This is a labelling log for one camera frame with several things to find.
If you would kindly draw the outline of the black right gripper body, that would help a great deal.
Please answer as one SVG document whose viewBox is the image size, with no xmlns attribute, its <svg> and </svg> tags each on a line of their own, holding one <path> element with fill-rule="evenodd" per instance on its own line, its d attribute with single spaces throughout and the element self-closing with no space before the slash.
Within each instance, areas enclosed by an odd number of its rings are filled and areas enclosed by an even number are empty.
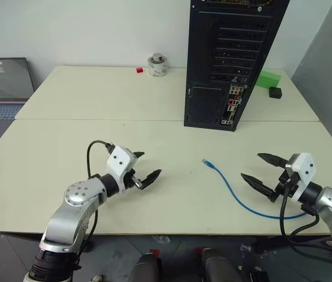
<svg viewBox="0 0 332 282">
<path fill-rule="evenodd" d="M 281 195 L 284 195 L 285 189 L 288 188 L 288 197 L 293 197 L 296 190 L 298 189 L 298 174 L 292 172 L 289 176 L 288 172 L 285 170 L 279 177 L 279 183 L 276 186 L 273 194 L 271 195 L 271 202 L 274 203 L 277 198 Z"/>
</svg>

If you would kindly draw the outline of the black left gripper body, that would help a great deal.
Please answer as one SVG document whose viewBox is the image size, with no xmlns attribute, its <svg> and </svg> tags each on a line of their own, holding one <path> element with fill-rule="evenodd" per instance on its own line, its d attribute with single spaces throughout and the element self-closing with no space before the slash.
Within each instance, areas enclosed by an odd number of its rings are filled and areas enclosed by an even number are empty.
<svg viewBox="0 0 332 282">
<path fill-rule="evenodd" d="M 136 178 L 135 173 L 135 170 L 131 169 L 124 175 L 123 182 L 125 189 L 130 189 L 132 187 L 137 187 L 140 190 L 143 189 L 143 183 Z"/>
</svg>

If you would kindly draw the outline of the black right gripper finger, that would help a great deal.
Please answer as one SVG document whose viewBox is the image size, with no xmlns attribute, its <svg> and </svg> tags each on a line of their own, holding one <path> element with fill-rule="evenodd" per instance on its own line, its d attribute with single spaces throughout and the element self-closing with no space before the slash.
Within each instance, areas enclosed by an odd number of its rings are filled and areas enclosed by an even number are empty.
<svg viewBox="0 0 332 282">
<path fill-rule="evenodd" d="M 274 196 L 274 191 L 272 189 L 270 189 L 269 187 L 265 186 L 263 184 L 262 181 L 260 181 L 259 179 L 256 179 L 253 176 L 249 176 L 247 174 L 242 173 L 241 177 L 244 179 L 244 181 L 246 183 L 249 184 L 249 186 L 256 190 L 257 192 L 263 194 L 264 196 L 266 196 L 269 200 L 274 200 L 273 196 Z"/>
<path fill-rule="evenodd" d="M 269 153 L 258 153 L 258 157 L 262 158 L 265 162 L 282 169 L 286 168 L 287 160 L 279 156 L 272 155 Z"/>
</svg>

